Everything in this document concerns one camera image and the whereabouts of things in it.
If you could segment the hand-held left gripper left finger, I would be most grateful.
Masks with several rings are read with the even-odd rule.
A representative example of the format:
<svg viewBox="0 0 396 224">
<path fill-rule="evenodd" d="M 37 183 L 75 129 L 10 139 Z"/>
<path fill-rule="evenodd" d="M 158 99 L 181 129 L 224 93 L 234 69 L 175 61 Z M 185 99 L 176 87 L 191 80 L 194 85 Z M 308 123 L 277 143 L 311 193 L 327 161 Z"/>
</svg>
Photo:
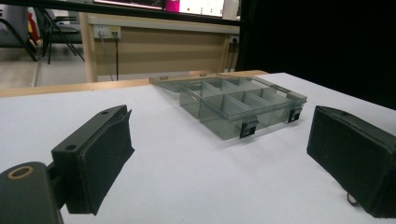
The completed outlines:
<svg viewBox="0 0 396 224">
<path fill-rule="evenodd" d="M 126 105 L 105 109 L 52 151 L 49 176 L 71 214 L 97 214 L 123 165 L 134 153 Z"/>
</svg>

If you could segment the white wall power socket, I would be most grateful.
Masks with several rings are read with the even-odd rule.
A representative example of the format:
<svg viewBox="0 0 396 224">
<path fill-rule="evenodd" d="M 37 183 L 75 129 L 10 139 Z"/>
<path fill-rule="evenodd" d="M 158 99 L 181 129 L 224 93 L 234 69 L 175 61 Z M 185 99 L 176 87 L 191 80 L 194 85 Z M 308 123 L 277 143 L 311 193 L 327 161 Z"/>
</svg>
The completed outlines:
<svg viewBox="0 0 396 224">
<path fill-rule="evenodd" d="M 119 26 L 95 24 L 93 26 L 93 34 L 94 37 L 98 39 L 112 39 L 114 37 L 117 39 L 121 38 Z"/>
</svg>

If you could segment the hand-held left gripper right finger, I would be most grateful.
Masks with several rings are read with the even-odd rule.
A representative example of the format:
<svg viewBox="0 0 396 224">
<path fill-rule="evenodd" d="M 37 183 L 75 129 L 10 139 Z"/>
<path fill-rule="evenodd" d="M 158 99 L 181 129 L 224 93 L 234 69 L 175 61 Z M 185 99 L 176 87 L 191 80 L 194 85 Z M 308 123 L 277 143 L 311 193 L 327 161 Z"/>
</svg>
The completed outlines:
<svg viewBox="0 0 396 224">
<path fill-rule="evenodd" d="M 371 216 L 396 218 L 396 136 L 345 111 L 318 105 L 307 154 Z"/>
</svg>

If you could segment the light wooden desk panel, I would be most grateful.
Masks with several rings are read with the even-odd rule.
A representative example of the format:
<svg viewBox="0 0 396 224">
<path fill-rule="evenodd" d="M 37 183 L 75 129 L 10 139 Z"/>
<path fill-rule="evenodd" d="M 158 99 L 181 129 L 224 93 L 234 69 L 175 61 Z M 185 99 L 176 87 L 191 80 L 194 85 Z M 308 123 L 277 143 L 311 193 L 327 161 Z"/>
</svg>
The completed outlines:
<svg viewBox="0 0 396 224">
<path fill-rule="evenodd" d="M 97 13 L 79 15 L 89 82 L 148 74 L 222 72 L 230 65 L 231 35 L 224 23 L 162 20 Z M 95 24 L 119 26 L 121 38 L 94 37 Z"/>
</svg>

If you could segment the black curtain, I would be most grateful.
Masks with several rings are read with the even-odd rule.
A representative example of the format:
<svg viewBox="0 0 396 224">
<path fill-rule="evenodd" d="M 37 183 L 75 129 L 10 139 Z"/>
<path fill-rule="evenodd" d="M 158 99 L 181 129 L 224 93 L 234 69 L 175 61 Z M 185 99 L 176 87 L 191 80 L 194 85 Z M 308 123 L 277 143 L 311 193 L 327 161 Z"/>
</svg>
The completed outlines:
<svg viewBox="0 0 396 224">
<path fill-rule="evenodd" d="M 396 110 L 396 0 L 241 0 L 236 69 L 290 73 Z"/>
</svg>

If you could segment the black folding chair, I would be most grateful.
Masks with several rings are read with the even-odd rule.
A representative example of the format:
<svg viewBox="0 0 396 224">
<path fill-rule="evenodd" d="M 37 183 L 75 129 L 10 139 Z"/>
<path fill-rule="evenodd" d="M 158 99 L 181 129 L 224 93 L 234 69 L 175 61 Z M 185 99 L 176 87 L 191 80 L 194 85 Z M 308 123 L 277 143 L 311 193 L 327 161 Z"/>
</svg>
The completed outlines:
<svg viewBox="0 0 396 224">
<path fill-rule="evenodd" d="M 75 17 L 56 17 L 50 9 L 34 8 L 38 23 L 42 44 L 42 56 L 48 55 L 48 63 L 51 61 L 51 50 L 53 44 L 66 44 L 72 53 L 78 55 L 82 61 L 84 57 L 75 47 L 82 43 L 81 31 L 74 24 L 64 24 L 65 21 L 75 21 Z"/>
</svg>

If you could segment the grey transparent plastic organizer box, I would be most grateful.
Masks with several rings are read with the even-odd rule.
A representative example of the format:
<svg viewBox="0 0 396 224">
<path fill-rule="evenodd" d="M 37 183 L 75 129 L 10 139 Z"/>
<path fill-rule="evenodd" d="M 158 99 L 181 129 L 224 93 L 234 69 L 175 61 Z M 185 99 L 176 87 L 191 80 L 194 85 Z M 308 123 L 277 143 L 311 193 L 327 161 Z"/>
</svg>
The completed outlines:
<svg viewBox="0 0 396 224">
<path fill-rule="evenodd" d="M 259 77 L 187 75 L 149 82 L 179 94 L 179 105 L 223 140 L 300 117 L 307 98 Z"/>
</svg>

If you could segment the computer monitor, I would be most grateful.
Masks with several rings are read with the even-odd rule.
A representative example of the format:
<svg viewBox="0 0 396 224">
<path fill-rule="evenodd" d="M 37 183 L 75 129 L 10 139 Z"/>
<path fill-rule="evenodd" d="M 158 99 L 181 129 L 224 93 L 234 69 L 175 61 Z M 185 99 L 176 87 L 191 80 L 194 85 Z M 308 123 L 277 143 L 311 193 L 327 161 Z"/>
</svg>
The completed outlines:
<svg viewBox="0 0 396 224">
<path fill-rule="evenodd" d="M 222 17 L 225 0 L 92 0 L 120 7 L 142 7 L 167 12 Z"/>
</svg>

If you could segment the red object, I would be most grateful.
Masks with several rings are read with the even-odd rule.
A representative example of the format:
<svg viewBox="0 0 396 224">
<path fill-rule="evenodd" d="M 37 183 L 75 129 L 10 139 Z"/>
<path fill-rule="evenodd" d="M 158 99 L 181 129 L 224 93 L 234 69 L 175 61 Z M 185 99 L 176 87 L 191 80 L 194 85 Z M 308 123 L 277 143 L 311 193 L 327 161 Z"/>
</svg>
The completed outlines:
<svg viewBox="0 0 396 224">
<path fill-rule="evenodd" d="M 40 39 L 40 33 L 36 21 L 35 11 L 32 7 L 28 8 L 28 22 L 29 22 L 29 32 L 32 35 L 33 40 L 38 41 Z"/>
</svg>

